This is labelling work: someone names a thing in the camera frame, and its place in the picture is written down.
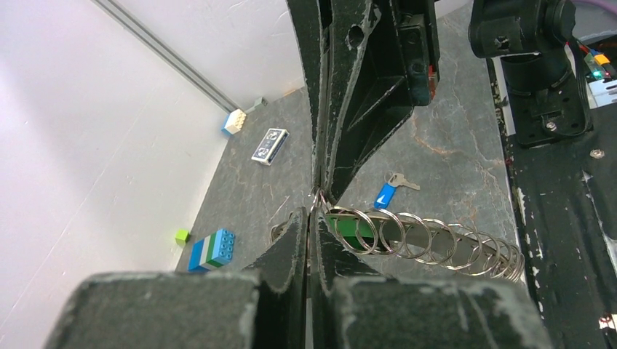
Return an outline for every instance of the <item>white panel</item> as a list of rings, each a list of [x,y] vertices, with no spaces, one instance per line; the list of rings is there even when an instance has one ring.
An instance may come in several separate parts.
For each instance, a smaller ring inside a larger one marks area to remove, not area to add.
[[[304,86],[285,0],[119,0],[244,109]]]
[[[0,348],[93,273],[172,270],[225,113],[90,1],[0,4]]]

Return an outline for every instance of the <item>gray stone tabletop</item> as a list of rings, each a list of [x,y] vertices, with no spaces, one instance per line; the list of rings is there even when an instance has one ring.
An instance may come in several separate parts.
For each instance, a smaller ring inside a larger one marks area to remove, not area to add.
[[[400,172],[421,186],[400,188],[389,209],[425,218],[459,222],[515,242],[506,170],[484,60],[471,52],[467,26],[471,7],[438,21],[441,82],[427,108],[411,119],[361,168],[340,206],[369,209],[387,171]],[[285,128],[290,137],[270,167],[251,161],[266,130]],[[234,259],[239,270],[269,245],[272,225],[297,206],[309,207],[311,118],[302,89],[251,113],[242,131],[228,142],[196,219],[192,242],[227,228],[238,236]],[[191,243],[178,264],[185,271]],[[452,272],[396,257],[363,259],[393,276],[442,276]]]

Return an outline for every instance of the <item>metal screw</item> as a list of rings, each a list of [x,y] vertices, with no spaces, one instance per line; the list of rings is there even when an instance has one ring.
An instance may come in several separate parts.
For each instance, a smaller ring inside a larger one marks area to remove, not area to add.
[[[594,159],[601,159],[604,157],[604,151],[601,151],[600,149],[595,149],[591,153],[589,153],[589,155]]]

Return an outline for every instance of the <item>silver key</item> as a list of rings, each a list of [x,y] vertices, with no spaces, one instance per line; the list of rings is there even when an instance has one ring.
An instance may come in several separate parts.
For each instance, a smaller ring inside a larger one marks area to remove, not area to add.
[[[410,181],[405,179],[405,176],[402,173],[393,173],[392,176],[390,177],[390,180],[388,181],[388,184],[397,188],[400,187],[401,185],[407,188],[412,188],[413,190],[420,190],[420,186],[415,184],[415,183],[411,183]]]

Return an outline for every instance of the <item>yellow-green cube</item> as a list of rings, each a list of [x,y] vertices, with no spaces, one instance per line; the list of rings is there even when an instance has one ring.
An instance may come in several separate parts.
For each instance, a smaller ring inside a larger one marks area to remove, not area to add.
[[[175,234],[175,242],[178,243],[178,245],[180,246],[184,246],[186,245],[186,242],[188,241],[189,236],[190,236],[190,233],[188,232],[188,230],[180,229]]]

